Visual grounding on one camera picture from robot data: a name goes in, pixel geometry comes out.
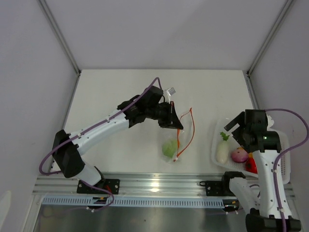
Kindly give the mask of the clear orange zip top bag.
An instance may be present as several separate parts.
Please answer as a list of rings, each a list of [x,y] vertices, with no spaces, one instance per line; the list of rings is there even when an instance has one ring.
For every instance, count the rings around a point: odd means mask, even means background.
[[[176,162],[179,159],[180,155],[185,152],[185,150],[190,146],[193,141],[196,127],[192,107],[180,116],[180,122],[183,125],[183,130],[161,129],[161,132],[159,134],[159,151],[161,152],[161,159],[167,163]],[[178,141],[178,151],[173,156],[173,158],[168,158],[162,153],[162,145],[165,141],[169,139],[176,139]]]

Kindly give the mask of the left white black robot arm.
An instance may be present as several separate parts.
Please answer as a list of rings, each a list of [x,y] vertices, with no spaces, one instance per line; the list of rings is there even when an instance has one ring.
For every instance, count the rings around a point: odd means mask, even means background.
[[[101,122],[72,133],[58,131],[52,156],[60,172],[65,178],[76,177],[86,182],[93,193],[102,192],[105,187],[102,172],[87,164],[82,155],[106,137],[142,123],[147,118],[156,120],[161,128],[182,130],[183,125],[170,99],[174,93],[174,88],[162,90],[151,86],[142,94],[122,102]]]

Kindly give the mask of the green cabbage toy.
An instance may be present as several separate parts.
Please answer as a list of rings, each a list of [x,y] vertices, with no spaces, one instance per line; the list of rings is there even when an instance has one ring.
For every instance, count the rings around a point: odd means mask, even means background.
[[[169,139],[165,141],[162,145],[162,153],[168,158],[173,158],[173,156],[178,151],[178,141],[176,139]]]

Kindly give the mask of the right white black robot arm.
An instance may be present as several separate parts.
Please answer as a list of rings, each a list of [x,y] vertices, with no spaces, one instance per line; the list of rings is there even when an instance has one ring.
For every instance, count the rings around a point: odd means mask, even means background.
[[[220,183],[226,195],[234,194],[246,213],[245,225],[249,232],[299,232],[301,222],[293,218],[286,200],[281,175],[280,159],[284,153],[277,132],[270,131],[264,110],[245,110],[224,129],[248,153],[252,153],[257,167],[259,191],[253,193],[241,172],[225,172]]]

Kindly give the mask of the white daikon radish toy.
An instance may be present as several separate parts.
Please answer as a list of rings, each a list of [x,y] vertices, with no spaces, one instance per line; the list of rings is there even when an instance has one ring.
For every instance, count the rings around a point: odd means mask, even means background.
[[[222,140],[217,145],[216,160],[221,164],[225,164],[229,155],[228,139],[230,135],[227,135],[222,131],[220,132],[220,136]]]

